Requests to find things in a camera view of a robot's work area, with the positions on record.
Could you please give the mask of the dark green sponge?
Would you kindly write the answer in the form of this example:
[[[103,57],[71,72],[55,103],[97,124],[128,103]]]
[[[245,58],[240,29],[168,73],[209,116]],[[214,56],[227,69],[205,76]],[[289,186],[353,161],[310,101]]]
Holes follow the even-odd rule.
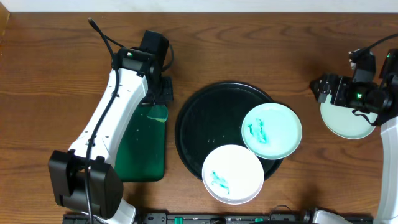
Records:
[[[148,112],[149,119],[164,123],[169,117],[168,109],[165,105],[154,105]]]

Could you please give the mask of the light green plate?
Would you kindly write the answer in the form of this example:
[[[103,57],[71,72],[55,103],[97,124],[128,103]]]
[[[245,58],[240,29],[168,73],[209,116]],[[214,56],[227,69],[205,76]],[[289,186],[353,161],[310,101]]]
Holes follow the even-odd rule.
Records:
[[[303,135],[296,113],[279,103],[264,103],[250,110],[243,119],[241,136],[256,156],[283,159],[298,149]]]
[[[371,126],[362,116],[354,115],[352,110],[331,104],[331,95],[320,104],[322,120],[333,133],[346,139],[365,138],[376,127]]]

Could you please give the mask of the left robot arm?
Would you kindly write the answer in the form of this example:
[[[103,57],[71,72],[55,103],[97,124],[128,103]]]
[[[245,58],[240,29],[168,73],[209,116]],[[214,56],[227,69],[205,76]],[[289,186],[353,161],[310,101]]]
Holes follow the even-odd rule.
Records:
[[[114,166],[135,110],[151,106],[147,118],[166,122],[172,84],[162,72],[169,47],[121,48],[113,55],[108,87],[83,132],[68,151],[54,151],[49,173],[57,205],[88,215],[89,223],[133,223],[136,209],[123,199]]]

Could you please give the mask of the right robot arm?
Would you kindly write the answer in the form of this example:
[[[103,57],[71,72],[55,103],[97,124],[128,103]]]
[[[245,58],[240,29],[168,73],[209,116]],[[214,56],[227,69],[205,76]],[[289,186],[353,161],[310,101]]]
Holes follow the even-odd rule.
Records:
[[[374,83],[376,58],[369,47],[349,53],[352,77],[325,73],[310,83],[323,122],[346,139],[361,139],[381,129],[382,189],[374,223],[397,223],[397,49],[384,61]]]

